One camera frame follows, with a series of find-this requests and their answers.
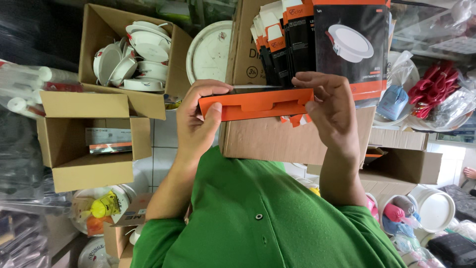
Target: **orange box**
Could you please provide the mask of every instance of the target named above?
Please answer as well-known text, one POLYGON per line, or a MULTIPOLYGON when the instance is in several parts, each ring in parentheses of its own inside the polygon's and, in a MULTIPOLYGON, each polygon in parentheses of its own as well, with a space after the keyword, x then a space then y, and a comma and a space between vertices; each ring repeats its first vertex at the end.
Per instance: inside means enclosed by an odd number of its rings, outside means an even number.
POLYGON ((225 94, 198 100, 202 114, 207 114, 213 103, 221 103, 222 121, 304 114, 304 105, 314 100, 312 88, 225 94))

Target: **yellow package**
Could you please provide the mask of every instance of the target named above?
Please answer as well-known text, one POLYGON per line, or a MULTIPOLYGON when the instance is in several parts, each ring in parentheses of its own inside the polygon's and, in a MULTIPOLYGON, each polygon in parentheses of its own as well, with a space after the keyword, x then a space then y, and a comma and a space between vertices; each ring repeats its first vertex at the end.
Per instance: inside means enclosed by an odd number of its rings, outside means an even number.
POLYGON ((111 190, 106 195, 94 200, 91 205, 91 213, 96 218, 119 214, 119 202, 116 194, 111 190))

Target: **red wire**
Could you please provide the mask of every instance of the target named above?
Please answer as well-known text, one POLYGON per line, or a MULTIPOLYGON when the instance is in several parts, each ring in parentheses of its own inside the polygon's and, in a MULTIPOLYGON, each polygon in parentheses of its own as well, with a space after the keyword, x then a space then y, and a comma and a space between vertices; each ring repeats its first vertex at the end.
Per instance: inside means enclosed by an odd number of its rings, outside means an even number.
POLYGON ((423 78, 408 91, 408 102, 415 104, 412 115, 425 119, 431 109, 441 104, 458 87, 458 71, 453 62, 433 64, 423 78))

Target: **hand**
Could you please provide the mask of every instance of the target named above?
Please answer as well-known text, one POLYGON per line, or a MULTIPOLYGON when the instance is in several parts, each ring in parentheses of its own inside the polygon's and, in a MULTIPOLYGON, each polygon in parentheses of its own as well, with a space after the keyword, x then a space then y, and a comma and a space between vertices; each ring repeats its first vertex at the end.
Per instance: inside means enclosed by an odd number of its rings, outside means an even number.
POLYGON ((306 103, 306 111, 319 131, 319 137, 331 153, 359 163, 355 104, 347 78, 320 72, 298 72, 295 86, 313 88, 315 101, 306 103))
POLYGON ((198 113, 198 99, 212 94, 225 94, 233 87, 216 80, 197 80, 177 109, 177 160, 198 164, 200 157, 211 147, 221 123, 221 104, 214 103, 206 119, 198 113))

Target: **white downlight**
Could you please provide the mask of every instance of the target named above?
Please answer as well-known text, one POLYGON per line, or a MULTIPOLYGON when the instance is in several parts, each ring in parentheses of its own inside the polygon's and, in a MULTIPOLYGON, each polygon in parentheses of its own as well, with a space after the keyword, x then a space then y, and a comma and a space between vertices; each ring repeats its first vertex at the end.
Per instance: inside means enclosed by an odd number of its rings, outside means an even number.
POLYGON ((372 44, 358 31, 340 24, 329 27, 334 51, 348 62, 360 62, 374 55, 372 44))

